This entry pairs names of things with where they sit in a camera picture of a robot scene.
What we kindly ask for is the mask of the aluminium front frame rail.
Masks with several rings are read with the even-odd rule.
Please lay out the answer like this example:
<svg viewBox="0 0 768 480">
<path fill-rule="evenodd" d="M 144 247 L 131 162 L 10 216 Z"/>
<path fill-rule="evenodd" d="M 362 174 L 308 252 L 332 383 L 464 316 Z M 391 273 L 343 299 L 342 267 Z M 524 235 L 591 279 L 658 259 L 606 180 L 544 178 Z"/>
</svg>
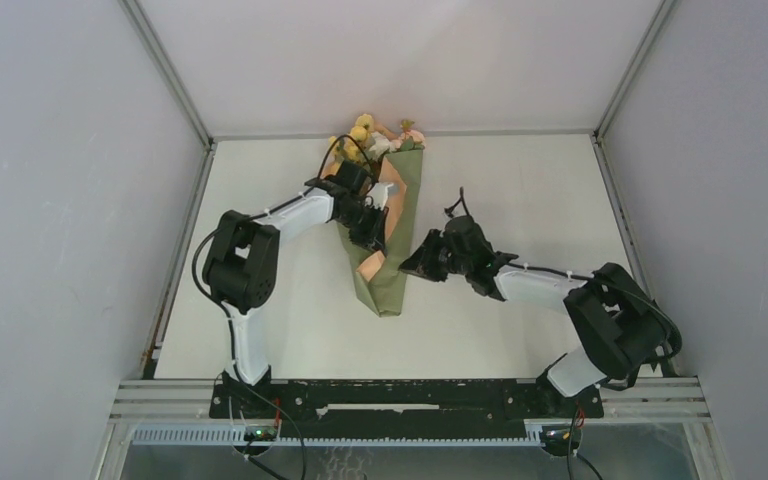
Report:
<svg viewBox="0 0 768 480">
<path fill-rule="evenodd" d="M 708 423 L 711 415 L 695 378 L 643 378 L 628 390 L 590 387 L 564 398 L 525 379 L 273 380 L 246 388 L 223 380 L 131 380 L 120 384 L 113 420 L 215 418 L 223 402 L 247 419 L 282 408 L 297 421 L 345 411 L 471 412 L 488 420 L 563 419 L 580 408 L 588 419 L 616 422 Z"/>
</svg>

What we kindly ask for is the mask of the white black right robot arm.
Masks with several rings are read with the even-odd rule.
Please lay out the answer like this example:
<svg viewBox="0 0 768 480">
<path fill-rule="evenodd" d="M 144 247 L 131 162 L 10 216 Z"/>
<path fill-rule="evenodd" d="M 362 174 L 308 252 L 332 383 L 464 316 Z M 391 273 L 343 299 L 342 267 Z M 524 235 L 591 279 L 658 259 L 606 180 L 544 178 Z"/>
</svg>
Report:
<svg viewBox="0 0 768 480">
<path fill-rule="evenodd" d="M 566 315 L 580 345 L 544 370 L 537 391 L 539 406 L 552 416 L 565 415 L 590 387 L 634 386 L 642 365 L 667 361 L 683 346 L 674 321 L 621 265 L 577 273 L 521 263 L 495 249 L 470 215 L 430 230 L 399 269 L 432 282 L 460 275 L 483 297 Z"/>
</svg>

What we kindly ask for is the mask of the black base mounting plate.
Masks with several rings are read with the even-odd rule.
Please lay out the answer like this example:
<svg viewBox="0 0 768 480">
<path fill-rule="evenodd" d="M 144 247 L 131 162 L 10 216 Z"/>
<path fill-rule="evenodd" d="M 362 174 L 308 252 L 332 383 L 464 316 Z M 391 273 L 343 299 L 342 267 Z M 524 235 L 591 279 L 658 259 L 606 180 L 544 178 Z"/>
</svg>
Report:
<svg viewBox="0 0 768 480">
<path fill-rule="evenodd" d="M 264 420 L 304 440 L 496 440 L 526 424 L 604 416 L 599 391 L 564 398 L 540 380 L 265 380 L 253 387 L 224 374 L 212 419 Z"/>
</svg>

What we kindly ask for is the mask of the orange wrapping paper sheet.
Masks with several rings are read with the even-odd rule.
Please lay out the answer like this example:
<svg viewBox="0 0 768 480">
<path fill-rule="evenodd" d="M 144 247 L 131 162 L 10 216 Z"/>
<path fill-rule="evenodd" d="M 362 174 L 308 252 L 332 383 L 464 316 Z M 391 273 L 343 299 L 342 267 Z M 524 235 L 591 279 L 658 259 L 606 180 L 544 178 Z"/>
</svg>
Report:
<svg viewBox="0 0 768 480">
<path fill-rule="evenodd" d="M 356 298 L 374 315 L 395 317 L 402 313 L 407 275 L 399 270 L 412 254 L 412 239 L 421 190 L 422 149 L 391 152 L 383 158 L 380 179 L 398 192 L 387 200 L 385 251 L 372 253 L 353 245 L 348 230 L 336 229 L 350 264 Z"/>
</svg>

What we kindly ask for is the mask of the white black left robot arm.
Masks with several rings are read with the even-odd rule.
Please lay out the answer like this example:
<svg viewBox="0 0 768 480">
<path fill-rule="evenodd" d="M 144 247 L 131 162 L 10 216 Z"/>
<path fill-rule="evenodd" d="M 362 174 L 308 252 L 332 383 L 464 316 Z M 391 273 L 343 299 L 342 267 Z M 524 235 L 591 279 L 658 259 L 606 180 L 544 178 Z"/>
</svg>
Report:
<svg viewBox="0 0 768 480">
<path fill-rule="evenodd" d="M 241 382 L 234 404 L 250 417 L 271 407 L 271 388 L 260 381 L 269 373 L 261 310 L 276 283 L 281 247 L 307 230 L 335 222 L 352 244 L 384 253 L 388 202 L 400 191 L 395 182 L 375 179 L 353 163 L 306 182 L 303 191 L 255 215 L 226 211 L 200 243 L 208 251 L 191 273 L 197 288 L 225 314 L 230 361 L 226 373 Z"/>
</svg>

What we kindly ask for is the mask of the yellow fake flower bunch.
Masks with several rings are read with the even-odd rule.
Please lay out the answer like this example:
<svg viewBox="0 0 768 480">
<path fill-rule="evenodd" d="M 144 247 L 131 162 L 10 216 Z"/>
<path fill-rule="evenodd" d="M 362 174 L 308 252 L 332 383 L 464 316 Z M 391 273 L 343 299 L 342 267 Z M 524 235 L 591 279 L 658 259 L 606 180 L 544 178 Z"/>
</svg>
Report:
<svg viewBox="0 0 768 480">
<path fill-rule="evenodd" d="M 334 163 L 350 163 L 363 165 L 369 160 L 367 149 L 371 142 L 374 117 L 371 114 L 361 114 L 347 134 L 332 136 L 328 140 L 328 154 Z"/>
</svg>

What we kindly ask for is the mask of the peach white fake flower bunch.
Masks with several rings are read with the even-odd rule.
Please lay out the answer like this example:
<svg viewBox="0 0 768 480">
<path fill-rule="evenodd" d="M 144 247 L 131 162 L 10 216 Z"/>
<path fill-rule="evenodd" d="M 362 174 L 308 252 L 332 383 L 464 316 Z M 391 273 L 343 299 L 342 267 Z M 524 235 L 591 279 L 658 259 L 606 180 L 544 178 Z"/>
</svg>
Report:
<svg viewBox="0 0 768 480">
<path fill-rule="evenodd" d="M 415 128 L 416 122 L 403 119 L 398 131 L 387 128 L 380 122 L 374 122 L 369 131 L 367 152 L 371 157 L 380 159 L 389 153 L 424 150 L 426 137 Z"/>
</svg>

